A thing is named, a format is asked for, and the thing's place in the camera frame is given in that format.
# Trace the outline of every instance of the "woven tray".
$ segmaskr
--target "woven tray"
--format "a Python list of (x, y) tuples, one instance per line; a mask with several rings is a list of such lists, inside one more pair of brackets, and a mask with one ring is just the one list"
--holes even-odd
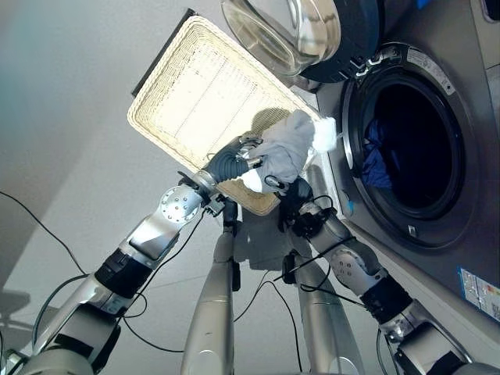
[[(139, 91), (127, 118), (139, 133), (190, 171), (234, 137), (263, 130), (296, 109), (318, 115), (215, 25), (192, 16)], [(219, 190), (257, 215), (278, 204), (240, 180)]]

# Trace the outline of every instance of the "wire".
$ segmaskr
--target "wire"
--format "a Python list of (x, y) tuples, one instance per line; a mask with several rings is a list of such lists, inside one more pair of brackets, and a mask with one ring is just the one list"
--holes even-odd
[(132, 334), (138, 338), (139, 340), (141, 340), (142, 342), (144, 342), (145, 344), (155, 348), (155, 349), (158, 349), (158, 350), (161, 350), (162, 352), (168, 352), (168, 353), (184, 353), (184, 350), (172, 350), (172, 349), (167, 349), (167, 348), (162, 348), (161, 346), (158, 346), (156, 344), (153, 344), (152, 342), (146, 340), (145, 338), (143, 338), (140, 334), (138, 334), (134, 329), (132, 329), (132, 327), (130, 326), (130, 324), (127, 322), (127, 318), (123, 318), (123, 322), (125, 323), (125, 325), (128, 327), (128, 329), (130, 330), (130, 332), (132, 332)]
[(347, 241), (350, 241), (352, 239), (355, 239), (354, 236), (351, 236), (351, 237), (347, 237), (345, 239), (343, 239), (342, 241), (339, 241), (337, 242), (335, 245), (333, 246), (330, 246), (329, 248), (327, 248), (326, 250), (323, 250), (320, 254), (312, 257), (311, 259), (308, 259), (306, 260), (304, 263), (301, 263), (300, 265), (292, 268), (291, 270), (285, 272), (285, 273), (282, 273), (281, 276), (277, 277), (276, 279), (274, 279), (273, 281), (278, 281), (279, 279), (282, 279), (283, 277), (287, 276), (288, 274), (290, 273), (293, 273), (295, 272), (296, 270), (300, 270), (302, 267), (304, 266), (307, 266), (308, 264), (310, 264), (311, 262), (314, 262), (316, 259), (318, 258), (321, 258), (322, 256), (324, 256), (325, 254), (327, 254), (328, 252), (331, 252), (334, 248), (336, 248), (337, 246), (340, 246), (340, 245), (343, 245), (345, 242)]
[[(202, 212), (202, 216), (200, 217), (200, 219), (198, 220), (198, 222), (195, 224), (195, 226), (193, 227), (191, 233), (187, 236), (186, 238), (186, 241), (182, 244), (182, 246), (179, 248), (179, 250), (177, 250), (177, 252), (175, 254), (173, 254), (170, 258), (168, 258), (167, 260), (165, 260), (164, 262), (160, 263), (160, 265), (156, 268), (156, 270), (152, 273), (152, 275), (149, 277), (149, 280), (146, 282), (146, 284), (144, 284), (144, 286), (141, 288), (141, 290), (137, 293), (137, 297), (132, 301), (132, 303), (130, 304), (130, 306), (132, 306), (137, 300), (138, 298), (142, 295), (145, 299), (145, 307), (143, 309), (143, 311), (138, 314), (137, 316), (140, 316), (142, 314), (145, 313), (146, 309), (147, 309), (147, 298), (143, 295), (145, 289), (148, 287), (148, 285), (150, 285), (150, 283), (152, 282), (153, 278), (156, 276), (156, 274), (162, 269), (163, 266), (165, 266), (168, 262), (170, 262), (172, 259), (174, 259), (176, 256), (178, 256), (180, 254), (180, 252), (182, 252), (182, 250), (184, 249), (184, 247), (186, 247), (186, 245), (188, 244), (189, 240), (191, 240), (191, 237), (193, 237), (193, 234), (195, 233), (196, 231), (196, 228), (198, 228), (198, 226), (200, 225), (200, 223), (202, 222), (203, 220), (203, 217), (205, 215), (205, 212), (206, 210), (204, 210)], [(130, 332), (135, 336), (137, 337), (139, 340), (141, 340), (142, 342), (144, 342), (145, 344), (155, 348), (155, 349), (158, 349), (158, 350), (161, 350), (162, 352), (169, 352), (169, 353), (183, 353), (184, 351), (182, 350), (172, 350), (172, 349), (167, 349), (167, 348), (162, 348), (161, 346), (158, 346), (156, 344), (153, 344), (152, 342), (150, 342), (149, 340), (143, 338), (140, 334), (138, 334), (135, 330), (133, 330), (131, 327), (130, 327), (130, 324), (127, 322), (127, 319), (128, 318), (132, 318), (132, 317), (137, 317), (137, 316), (122, 316), (118, 319), (118, 321), (116, 322), (117, 324), (120, 322), (120, 320), (123, 318), (123, 322), (125, 323), (125, 325), (127, 326), (127, 328), (130, 330)]]
[(45, 313), (45, 310), (47, 309), (48, 307), (48, 304), (50, 303), (50, 301), (55, 297), (55, 295), (57, 295), (59, 293), (59, 291), (61, 289), (63, 289), (67, 284), (70, 284), (70, 283), (73, 283), (74, 281), (76, 280), (79, 280), (79, 279), (84, 279), (85, 277), (87, 277), (88, 275), (85, 274), (85, 275), (79, 275), (79, 276), (75, 276), (75, 277), (71, 277), (70, 279), (66, 280), (66, 281), (63, 281), (49, 296), (48, 298), (45, 300), (44, 304), (42, 305), (41, 309), (40, 309), (40, 312), (38, 313), (37, 315), (37, 319), (34, 321), (34, 325), (33, 325), (33, 331), (31, 333), (31, 345), (34, 347), (34, 343), (37, 341), (37, 338), (38, 338), (38, 327), (40, 326), (40, 321), (41, 321), (41, 318), (43, 317), (44, 313)]
[(392, 359), (392, 364), (394, 365), (394, 368), (396, 370), (396, 373), (398, 375), (401, 375), (399, 373), (399, 368), (398, 368), (398, 364), (396, 363), (396, 360), (395, 360), (395, 357), (394, 357), (394, 352), (392, 351), (392, 348), (391, 348), (391, 343), (389, 342), (389, 339), (386, 335), (384, 335), (384, 338), (385, 338), (385, 342), (387, 344), (387, 349), (389, 349), (389, 353), (391, 353), (391, 359)]
[(124, 318), (128, 318), (128, 319), (130, 319), (130, 318), (138, 318), (139, 316), (143, 315), (146, 312), (146, 309), (148, 309), (148, 299), (146, 298), (146, 296), (143, 295), (141, 292), (138, 292), (137, 295), (139, 297), (142, 297), (144, 299), (144, 308), (142, 309), (142, 311), (140, 313), (135, 314), (135, 315), (124, 316)]
[(162, 262), (157, 268), (156, 270), (152, 273), (152, 275), (149, 277), (149, 280), (146, 282), (146, 284), (144, 284), (144, 286), (142, 287), (142, 289), (137, 293), (138, 296), (135, 298), (134, 302), (137, 301), (137, 299), (139, 298), (139, 295), (141, 293), (144, 292), (144, 290), (148, 287), (148, 285), (150, 285), (150, 283), (152, 282), (153, 278), (156, 276), (156, 274), (170, 261), (172, 261), (176, 256), (178, 256), (180, 254), (180, 252), (182, 252), (182, 250), (186, 247), (186, 245), (188, 244), (189, 240), (191, 240), (191, 237), (193, 237), (193, 234), (195, 234), (195, 231), (196, 231), (196, 228), (198, 228), (198, 226), (200, 225), (200, 223), (202, 222), (203, 220), (203, 216), (205, 215), (206, 213), (206, 209), (203, 210), (202, 212), (202, 216), (200, 217), (200, 219), (198, 220), (198, 222), (195, 224), (195, 226), (193, 227), (191, 233), (189, 234), (189, 236), (187, 236), (186, 238), (186, 241), (182, 244), (182, 246), (179, 248), (179, 250), (177, 250), (177, 252), (175, 254), (173, 254), (170, 258), (168, 258), (167, 260), (165, 260), (164, 262)]
[(380, 365), (380, 368), (382, 369), (382, 372), (384, 373), (384, 375), (388, 375), (388, 372), (386, 371), (385, 369), (385, 366), (384, 366), (384, 362), (382, 361), (382, 355), (380, 355), (380, 334), (382, 333), (382, 331), (380, 330), (380, 328), (377, 330), (377, 360), (378, 360), (378, 364)]
[(320, 281), (320, 283), (315, 286), (315, 287), (311, 287), (309, 288), (308, 286), (309, 285), (304, 285), (304, 284), (300, 284), (300, 288), (303, 290), (303, 291), (306, 291), (307, 293), (313, 293), (314, 291), (317, 291), (318, 289), (321, 288), (321, 285), (325, 284), (325, 282), (328, 280), (328, 276), (330, 276), (330, 271), (331, 271), (331, 266), (328, 265), (328, 271), (327, 271), (327, 274), (325, 275), (325, 277)]
[(317, 197), (313, 198), (312, 201), (315, 202), (320, 198), (328, 198), (330, 200), (330, 208), (332, 209), (334, 207), (334, 200), (329, 195), (318, 195)]
[(340, 299), (343, 299), (347, 302), (351, 302), (352, 304), (354, 305), (358, 305), (359, 307), (363, 307), (364, 309), (366, 309), (366, 306), (364, 306), (364, 304), (362, 303), (359, 303), (357, 301), (354, 301), (353, 299), (350, 299), (350, 298), (347, 298), (347, 297), (344, 297), (343, 295), (338, 295), (337, 293), (334, 293), (332, 291), (328, 291), (327, 289), (323, 289), (321, 287), (313, 287), (311, 285), (306, 285), (306, 284), (301, 284), (300, 288), (305, 291), (305, 292), (312, 292), (312, 291), (322, 291), (323, 293), (327, 293), (329, 295), (334, 295), (335, 297), (338, 297)]
[(77, 258), (75, 258), (75, 255), (70, 250), (68, 245), (66, 245), (59, 237), (57, 237), (55, 234), (53, 234), (23, 203), (21, 203), (18, 199), (14, 198), (13, 196), (11, 196), (3, 191), (0, 191), (0, 195), (3, 195), (7, 198), (12, 199), (18, 205), (23, 207), (26, 210), (26, 212), (30, 214), (30, 216), (33, 218), (33, 220), (36, 221), (38, 223), (38, 225), (40, 225), (40, 227), (42, 227), (48, 234), (50, 234), (58, 243), (60, 243), (65, 248), (65, 250), (68, 252), (71, 259), (73, 260), (73, 263), (75, 263), (75, 266), (78, 268), (78, 270), (81, 272), (81, 274), (86, 275), (85, 271), (81, 268), (79, 262), (77, 261)]
[(234, 320), (234, 323), (236, 323), (237, 321), (239, 321), (239, 319), (248, 311), (248, 309), (250, 309), (250, 306), (252, 305), (255, 297), (257, 297), (257, 294), (259, 293), (259, 290), (260, 290), (260, 287), (262, 286), (263, 284), (263, 281), (264, 281), (264, 277), (267, 276), (267, 274), (271, 272), (271, 271), (266, 271), (263, 275), (262, 275), (262, 279), (260, 279), (260, 282), (259, 282), (259, 285), (257, 285), (257, 289), (255, 290), (255, 293), (253, 294), (252, 296), (252, 299), (250, 300), (250, 302), (247, 304), (247, 307), (245, 307), (245, 309), (243, 310), (243, 312), (237, 316), (237, 318)]
[(288, 313), (290, 314), (290, 318), (291, 318), (291, 323), (293, 324), (294, 326), (294, 336), (295, 336), (295, 350), (297, 352), (297, 361), (298, 361), (298, 368), (300, 369), (300, 372), (302, 372), (302, 361), (300, 360), (300, 349), (298, 348), (298, 334), (297, 334), (297, 325), (295, 324), (295, 319), (294, 319), (294, 316), (291, 312), (291, 309), (290, 309), (290, 306), (287, 304), (287, 300), (284, 299), (283, 295), (280, 293), (280, 291), (278, 291), (278, 288), (276, 287), (275, 283), (272, 282), (272, 281), (265, 281), (262, 283), (262, 280), (261, 280), (261, 284), (259, 285), (259, 287), (257, 288), (257, 290), (255, 291), (255, 294), (253, 295), (252, 297), (252, 300), (250, 301), (250, 303), (248, 304), (248, 306), (246, 307), (245, 310), (243, 310), (243, 312), (234, 320), (234, 322), (236, 323), (246, 312), (247, 310), (250, 308), (250, 306), (252, 305), (252, 303), (254, 302), (255, 300), (255, 297), (257, 296), (257, 294), (262, 290), (262, 288), (264, 287), (264, 285), (266, 284), (270, 284), (274, 290), (276, 291), (276, 293), (278, 293), (278, 295), (280, 296), (281, 298), (281, 301), (283, 301), (284, 305), (287, 307), (287, 310), (288, 310)]

